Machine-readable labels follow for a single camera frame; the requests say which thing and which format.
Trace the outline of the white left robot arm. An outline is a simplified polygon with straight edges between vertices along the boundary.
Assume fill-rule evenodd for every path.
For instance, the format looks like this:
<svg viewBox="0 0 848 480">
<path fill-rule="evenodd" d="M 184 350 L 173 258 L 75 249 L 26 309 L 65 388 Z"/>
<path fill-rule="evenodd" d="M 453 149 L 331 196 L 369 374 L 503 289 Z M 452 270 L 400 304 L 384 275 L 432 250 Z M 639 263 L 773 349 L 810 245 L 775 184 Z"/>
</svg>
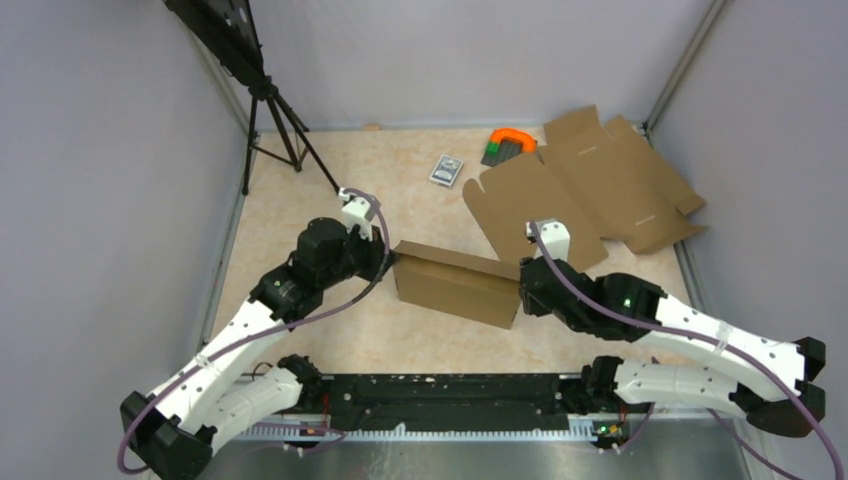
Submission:
<svg viewBox="0 0 848 480">
<path fill-rule="evenodd" d="M 362 301 L 392 263 L 383 216 L 311 220 L 288 258 L 260 277 L 223 330 L 168 380 L 122 401 L 119 471 L 195 479 L 224 445 L 269 415 L 314 410 L 321 388 L 304 357 L 286 360 L 258 380 L 239 380 L 295 329 Z"/>
</svg>

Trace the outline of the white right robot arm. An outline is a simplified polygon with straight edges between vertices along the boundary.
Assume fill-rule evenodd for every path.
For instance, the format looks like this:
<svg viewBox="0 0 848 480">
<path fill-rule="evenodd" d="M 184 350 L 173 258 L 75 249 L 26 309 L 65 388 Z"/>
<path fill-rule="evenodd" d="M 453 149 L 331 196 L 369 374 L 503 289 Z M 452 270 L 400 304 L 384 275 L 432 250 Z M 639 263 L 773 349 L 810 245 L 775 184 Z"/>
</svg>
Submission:
<svg viewBox="0 0 848 480">
<path fill-rule="evenodd" d="M 655 365 L 599 356 L 582 371 L 589 404 L 683 403 L 742 418 L 768 433 L 802 438 L 826 414 L 826 393 L 813 381 L 826 346 L 813 337 L 781 342 L 700 312 L 660 286 L 631 274 L 595 279 L 566 262 L 520 263 L 526 314 L 552 314 L 567 327 L 607 341 L 666 349 L 688 365 Z"/>
</svg>

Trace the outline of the brown cardboard box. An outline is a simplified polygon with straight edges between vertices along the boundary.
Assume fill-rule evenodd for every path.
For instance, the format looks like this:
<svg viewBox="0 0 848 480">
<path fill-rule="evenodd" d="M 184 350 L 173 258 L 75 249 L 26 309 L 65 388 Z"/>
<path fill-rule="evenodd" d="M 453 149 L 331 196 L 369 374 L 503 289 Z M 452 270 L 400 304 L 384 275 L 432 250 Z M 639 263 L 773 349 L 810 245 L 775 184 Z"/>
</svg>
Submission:
<svg viewBox="0 0 848 480">
<path fill-rule="evenodd" d="M 401 301 L 509 330 L 520 306 L 519 267 L 401 241 L 393 249 Z"/>
<path fill-rule="evenodd" d="M 463 186 L 464 202 L 500 261 L 533 255 L 530 221 L 565 225 L 568 262 L 580 272 L 607 258 L 607 240 L 646 255 L 705 231 L 689 219 L 705 200 L 625 117 L 603 122 L 589 105 L 545 123 L 543 132 L 536 152 Z"/>
</svg>

